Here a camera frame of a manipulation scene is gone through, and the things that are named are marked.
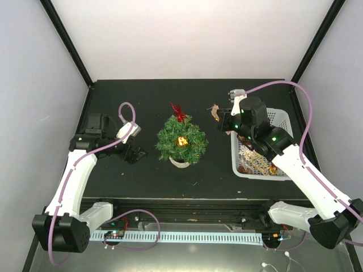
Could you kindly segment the burlap fabric ornament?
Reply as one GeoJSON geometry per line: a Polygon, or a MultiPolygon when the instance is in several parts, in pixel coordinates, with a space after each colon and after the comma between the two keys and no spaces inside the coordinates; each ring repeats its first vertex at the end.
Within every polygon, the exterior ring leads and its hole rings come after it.
{"type": "Polygon", "coordinates": [[[218,123],[218,128],[221,126],[221,117],[218,115],[219,106],[217,104],[213,104],[208,110],[210,110],[211,115],[214,120],[218,123]]]}

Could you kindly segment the small green christmas tree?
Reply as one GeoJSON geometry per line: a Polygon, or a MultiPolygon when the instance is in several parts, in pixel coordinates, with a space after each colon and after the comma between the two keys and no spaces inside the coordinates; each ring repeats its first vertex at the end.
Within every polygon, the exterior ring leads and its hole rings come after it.
{"type": "Polygon", "coordinates": [[[157,133],[155,148],[160,152],[159,160],[172,159],[177,163],[195,165],[206,153],[208,140],[198,125],[191,123],[191,116],[179,122],[171,116],[157,133]]]}

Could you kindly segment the gold gift box ornament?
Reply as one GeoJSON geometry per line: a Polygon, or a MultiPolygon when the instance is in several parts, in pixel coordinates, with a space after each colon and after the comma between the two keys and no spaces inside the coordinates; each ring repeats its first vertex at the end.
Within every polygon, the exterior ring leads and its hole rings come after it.
{"type": "Polygon", "coordinates": [[[178,137],[177,139],[177,145],[179,147],[182,147],[182,146],[187,146],[188,145],[188,140],[186,137],[178,137]]]}

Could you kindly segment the red star ornament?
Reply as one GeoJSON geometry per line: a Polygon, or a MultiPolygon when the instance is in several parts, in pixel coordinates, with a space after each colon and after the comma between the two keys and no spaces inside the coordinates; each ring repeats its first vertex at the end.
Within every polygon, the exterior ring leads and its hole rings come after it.
{"type": "Polygon", "coordinates": [[[185,124],[185,119],[188,119],[188,116],[182,111],[181,106],[179,104],[174,105],[172,102],[170,102],[170,105],[174,110],[174,116],[177,121],[185,124]]]}

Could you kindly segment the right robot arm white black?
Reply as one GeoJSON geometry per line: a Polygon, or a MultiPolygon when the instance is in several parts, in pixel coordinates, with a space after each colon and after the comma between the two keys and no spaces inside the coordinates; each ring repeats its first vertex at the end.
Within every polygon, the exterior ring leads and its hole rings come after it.
{"type": "Polygon", "coordinates": [[[249,150],[282,170],[313,205],[308,209],[278,201],[258,213],[262,227],[286,224],[334,249],[362,223],[362,200],[341,192],[301,153],[286,130],[271,125],[267,107],[258,97],[236,96],[232,108],[217,109],[215,115],[220,131],[234,132],[249,150]]]}

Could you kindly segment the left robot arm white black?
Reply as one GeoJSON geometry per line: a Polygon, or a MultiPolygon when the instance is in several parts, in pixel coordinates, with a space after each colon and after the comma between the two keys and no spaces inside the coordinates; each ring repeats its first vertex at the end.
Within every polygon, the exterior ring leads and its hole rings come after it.
{"type": "Polygon", "coordinates": [[[114,131],[105,114],[90,114],[86,125],[70,141],[67,165],[58,189],[45,211],[35,215],[32,228],[44,250],[82,253],[91,234],[104,222],[116,226],[122,213],[109,202],[97,202],[80,212],[88,178],[98,160],[118,155],[133,164],[146,155],[134,143],[141,128],[123,121],[114,131]]]}

